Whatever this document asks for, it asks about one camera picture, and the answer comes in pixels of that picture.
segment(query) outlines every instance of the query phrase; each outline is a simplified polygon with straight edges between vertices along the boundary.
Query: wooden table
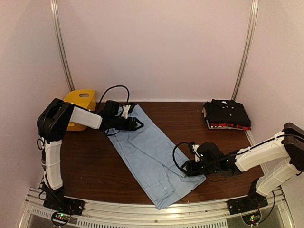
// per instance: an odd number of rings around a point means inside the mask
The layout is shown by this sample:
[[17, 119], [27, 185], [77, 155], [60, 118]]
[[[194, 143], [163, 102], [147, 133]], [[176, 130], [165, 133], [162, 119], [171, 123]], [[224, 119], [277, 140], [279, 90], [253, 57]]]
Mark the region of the wooden table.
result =
[[[244, 131], [208, 130], [201, 116], [202, 103], [139, 104], [175, 144], [214, 142], [225, 154], [249, 146]], [[181, 149], [193, 159], [186, 146]], [[151, 203], [102, 131], [87, 128], [82, 132], [67, 132], [61, 148], [61, 171], [67, 196], [117, 203]], [[206, 180], [180, 202], [246, 195], [251, 182], [261, 176], [261, 168], [255, 167], [225, 181]], [[223, 179], [217, 175], [209, 178]]]

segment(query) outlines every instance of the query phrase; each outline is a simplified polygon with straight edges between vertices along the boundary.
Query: stack of folded clothes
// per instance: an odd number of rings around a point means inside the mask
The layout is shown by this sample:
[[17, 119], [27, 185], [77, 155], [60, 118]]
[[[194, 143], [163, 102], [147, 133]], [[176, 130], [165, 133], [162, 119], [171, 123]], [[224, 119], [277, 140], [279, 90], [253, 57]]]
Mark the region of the stack of folded clothes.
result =
[[251, 121], [241, 103], [232, 100], [212, 100], [203, 108], [209, 128], [251, 130]]

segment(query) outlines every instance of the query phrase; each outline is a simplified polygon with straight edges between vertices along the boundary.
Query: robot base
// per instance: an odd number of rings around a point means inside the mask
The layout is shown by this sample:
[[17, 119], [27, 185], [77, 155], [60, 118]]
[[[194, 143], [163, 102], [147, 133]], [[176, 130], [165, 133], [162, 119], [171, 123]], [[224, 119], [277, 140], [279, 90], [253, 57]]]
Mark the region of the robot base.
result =
[[[84, 203], [85, 203], [84, 201], [64, 197], [64, 203], [65, 203], [65, 205], [71, 206], [74, 215], [82, 215], [82, 211], [83, 211]], [[43, 206], [45, 208], [50, 208], [52, 210], [60, 211], [67, 215], [70, 214], [70, 210], [68, 208], [61, 209], [57, 205], [52, 204], [49, 200], [44, 201]]]
[[244, 213], [251, 210], [257, 210], [258, 207], [263, 208], [266, 207], [267, 205], [268, 202], [266, 199], [259, 202], [252, 198], [249, 198], [248, 196], [238, 199], [228, 200], [230, 215]]

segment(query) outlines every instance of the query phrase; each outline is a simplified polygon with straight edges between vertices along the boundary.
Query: pink wall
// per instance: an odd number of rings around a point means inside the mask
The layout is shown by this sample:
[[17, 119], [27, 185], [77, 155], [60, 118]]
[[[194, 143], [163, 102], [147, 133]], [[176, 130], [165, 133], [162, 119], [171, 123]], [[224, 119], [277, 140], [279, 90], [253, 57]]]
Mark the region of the pink wall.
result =
[[49, 2], [1, 0], [0, 15], [0, 226], [14, 228], [29, 187], [42, 177], [37, 118], [68, 88]]
[[[127, 85], [134, 101], [230, 98], [248, 0], [58, 1], [77, 89]], [[109, 93], [124, 100], [125, 92]]]
[[[260, 1], [256, 34], [237, 101], [256, 142], [293, 122], [304, 129], [304, 1]], [[277, 162], [268, 164], [271, 169]], [[304, 175], [283, 185], [296, 227], [303, 227]]]

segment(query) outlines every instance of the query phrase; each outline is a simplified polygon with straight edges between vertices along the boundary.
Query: yellow box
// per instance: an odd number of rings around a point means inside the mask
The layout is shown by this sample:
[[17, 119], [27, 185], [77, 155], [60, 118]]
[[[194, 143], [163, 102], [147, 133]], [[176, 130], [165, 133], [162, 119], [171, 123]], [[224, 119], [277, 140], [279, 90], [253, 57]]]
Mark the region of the yellow box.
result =
[[[91, 111], [94, 111], [96, 108], [95, 91], [93, 89], [74, 90], [68, 93], [63, 100], [64, 102], [74, 103]], [[72, 122], [67, 127], [68, 131], [83, 131], [84, 129], [86, 129], [86, 126]]]

